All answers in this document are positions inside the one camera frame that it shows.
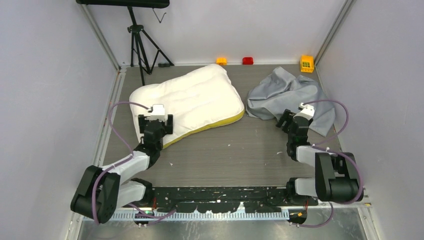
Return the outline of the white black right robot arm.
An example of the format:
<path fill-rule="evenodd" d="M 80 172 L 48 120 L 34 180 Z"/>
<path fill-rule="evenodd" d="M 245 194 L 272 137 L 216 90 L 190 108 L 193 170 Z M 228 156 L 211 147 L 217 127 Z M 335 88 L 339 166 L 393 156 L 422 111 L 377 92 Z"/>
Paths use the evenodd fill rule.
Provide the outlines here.
<path fill-rule="evenodd" d="M 286 152 L 295 162 L 314 168 L 314 177 L 292 177 L 286 184 L 285 198 L 291 205 L 299 205 L 305 198 L 322 202 L 350 204 L 364 198 L 364 189 L 350 152 L 336 153 L 317 149 L 308 141 L 311 115 L 285 109 L 276 127 L 287 134 Z"/>

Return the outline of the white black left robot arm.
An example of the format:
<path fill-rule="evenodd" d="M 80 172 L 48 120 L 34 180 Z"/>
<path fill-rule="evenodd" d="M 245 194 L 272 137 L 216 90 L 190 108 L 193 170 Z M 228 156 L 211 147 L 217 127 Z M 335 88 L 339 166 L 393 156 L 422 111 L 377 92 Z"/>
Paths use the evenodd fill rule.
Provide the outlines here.
<path fill-rule="evenodd" d="M 139 115 L 141 142 L 128 156 L 104 166 L 91 165 L 81 177 L 70 210 L 104 224 L 116 209 L 136 202 L 148 207 L 153 202 L 152 184 L 135 178 L 151 168 L 164 148 L 163 138 L 174 130 L 174 117 Z"/>

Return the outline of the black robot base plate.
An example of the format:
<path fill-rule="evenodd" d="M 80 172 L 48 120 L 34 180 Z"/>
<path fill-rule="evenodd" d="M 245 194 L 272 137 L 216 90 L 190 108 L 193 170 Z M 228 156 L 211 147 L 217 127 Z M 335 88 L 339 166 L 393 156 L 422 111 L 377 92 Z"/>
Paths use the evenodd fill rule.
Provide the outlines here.
<path fill-rule="evenodd" d="M 276 213 L 282 207 L 314 207 L 318 201 L 309 196 L 295 196 L 280 186 L 154 187 L 144 199 L 132 204 L 162 213 L 176 210 L 218 214 L 234 213 L 239 207 L 244 207 L 246 213 Z"/>

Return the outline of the white yellow pillow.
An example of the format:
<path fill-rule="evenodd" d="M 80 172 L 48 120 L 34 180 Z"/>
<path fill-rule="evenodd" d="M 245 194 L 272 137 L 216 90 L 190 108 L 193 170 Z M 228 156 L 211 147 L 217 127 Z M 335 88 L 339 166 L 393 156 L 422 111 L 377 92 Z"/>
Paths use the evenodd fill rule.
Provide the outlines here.
<path fill-rule="evenodd" d="M 147 107 L 162 104 L 166 114 L 173 115 L 173 133 L 163 138 L 164 148 L 189 135 L 232 124 L 245 113 L 227 71 L 217 64 L 139 87 L 131 93 L 129 101 L 138 138 L 142 136 L 138 116 L 146 114 Z"/>

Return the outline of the grey pillowcase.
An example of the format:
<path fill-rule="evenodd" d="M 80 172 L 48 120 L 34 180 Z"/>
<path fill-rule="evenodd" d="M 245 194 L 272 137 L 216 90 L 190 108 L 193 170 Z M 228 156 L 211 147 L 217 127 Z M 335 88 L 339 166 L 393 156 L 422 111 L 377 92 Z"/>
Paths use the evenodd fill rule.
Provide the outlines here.
<path fill-rule="evenodd" d="M 317 81 L 277 67 L 248 92 L 246 113 L 261 120 L 279 119 L 286 109 L 298 113 L 300 103 L 320 100 L 312 104 L 315 113 L 309 128 L 326 137 L 336 118 L 335 104 L 327 99 Z"/>

